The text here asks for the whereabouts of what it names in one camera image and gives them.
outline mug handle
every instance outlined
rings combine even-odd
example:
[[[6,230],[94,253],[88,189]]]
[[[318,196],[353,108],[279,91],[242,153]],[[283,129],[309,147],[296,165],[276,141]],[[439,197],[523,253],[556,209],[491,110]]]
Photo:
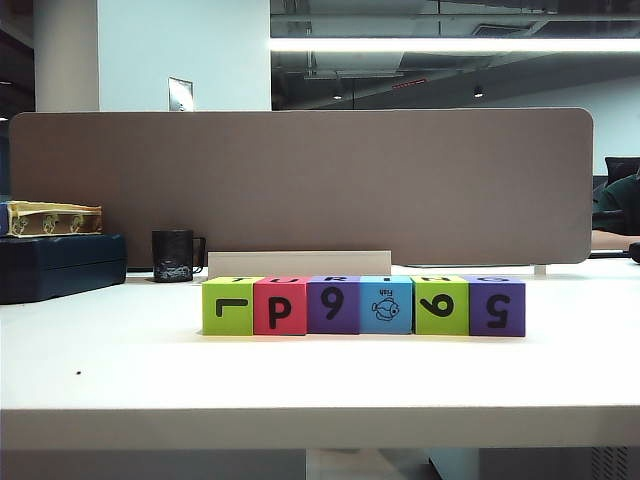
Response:
[[[193,267],[193,273],[200,273],[204,268],[204,254],[206,251],[207,239],[204,237],[193,237],[193,241],[198,240],[200,245],[198,246],[198,265]]]

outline purple block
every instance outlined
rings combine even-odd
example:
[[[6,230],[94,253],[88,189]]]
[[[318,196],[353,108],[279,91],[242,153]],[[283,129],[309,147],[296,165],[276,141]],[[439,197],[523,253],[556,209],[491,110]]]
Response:
[[[360,332],[360,277],[312,277],[307,283],[309,333]]]
[[[469,335],[525,336],[525,283],[501,276],[469,276]]]

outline ceiling light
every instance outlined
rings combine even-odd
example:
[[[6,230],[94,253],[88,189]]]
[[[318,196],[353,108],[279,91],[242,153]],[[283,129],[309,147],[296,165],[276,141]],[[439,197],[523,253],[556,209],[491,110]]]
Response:
[[[640,38],[271,38],[273,52],[631,52]]]

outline wall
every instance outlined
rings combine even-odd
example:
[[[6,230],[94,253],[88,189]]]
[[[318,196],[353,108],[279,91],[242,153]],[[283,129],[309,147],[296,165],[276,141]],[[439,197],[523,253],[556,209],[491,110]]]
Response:
[[[98,0],[100,110],[168,110],[168,77],[196,110],[270,110],[269,2]]]
[[[35,0],[36,110],[98,110],[96,2]]]
[[[594,120],[595,175],[606,175],[604,157],[640,156],[640,77],[591,83],[469,106],[583,107],[591,113]]]

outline floor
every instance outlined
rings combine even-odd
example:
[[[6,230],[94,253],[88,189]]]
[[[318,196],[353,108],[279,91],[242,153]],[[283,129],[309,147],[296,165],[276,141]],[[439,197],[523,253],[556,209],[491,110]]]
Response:
[[[307,480],[441,480],[424,450],[307,450]]]

